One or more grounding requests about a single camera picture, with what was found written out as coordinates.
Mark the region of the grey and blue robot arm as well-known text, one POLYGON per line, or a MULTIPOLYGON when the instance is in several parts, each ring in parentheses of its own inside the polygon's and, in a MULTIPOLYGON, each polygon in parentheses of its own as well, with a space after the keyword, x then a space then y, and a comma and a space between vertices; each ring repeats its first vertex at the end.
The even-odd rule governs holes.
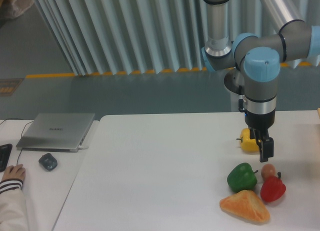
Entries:
POLYGON ((230 40, 230 0, 203 1, 208 33, 202 48, 205 65, 213 71, 236 68, 240 79, 225 82, 225 86, 239 95, 238 109, 259 148, 259 160, 267 162, 274 155, 268 130, 275 121, 280 64, 318 56, 320 28, 306 24, 292 0, 260 0, 276 34, 258 37, 242 33, 230 40))

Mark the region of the white striped sleeve forearm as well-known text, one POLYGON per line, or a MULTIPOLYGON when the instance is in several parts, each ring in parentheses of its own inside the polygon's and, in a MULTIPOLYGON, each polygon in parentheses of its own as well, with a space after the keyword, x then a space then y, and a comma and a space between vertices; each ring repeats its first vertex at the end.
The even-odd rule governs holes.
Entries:
POLYGON ((10 178, 0 182, 0 230, 28 231, 23 181, 10 178))

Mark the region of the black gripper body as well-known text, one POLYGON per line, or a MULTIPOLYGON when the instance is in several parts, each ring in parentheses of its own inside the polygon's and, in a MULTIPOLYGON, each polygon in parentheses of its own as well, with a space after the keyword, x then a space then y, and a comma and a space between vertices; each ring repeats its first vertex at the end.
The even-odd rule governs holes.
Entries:
POLYGON ((267 130, 275 122, 275 113, 276 113, 275 110, 266 114, 255 114, 255 113, 246 111, 244 113, 244 120, 245 120, 245 123, 250 128, 257 129, 257 130, 267 130))

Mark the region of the person's hand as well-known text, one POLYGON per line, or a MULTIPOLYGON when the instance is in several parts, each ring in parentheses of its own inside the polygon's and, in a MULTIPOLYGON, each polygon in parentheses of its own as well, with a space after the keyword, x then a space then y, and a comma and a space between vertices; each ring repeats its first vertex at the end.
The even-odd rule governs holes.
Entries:
POLYGON ((1 185, 23 186, 26 177, 26 169, 22 164, 8 166, 2 176, 1 185))

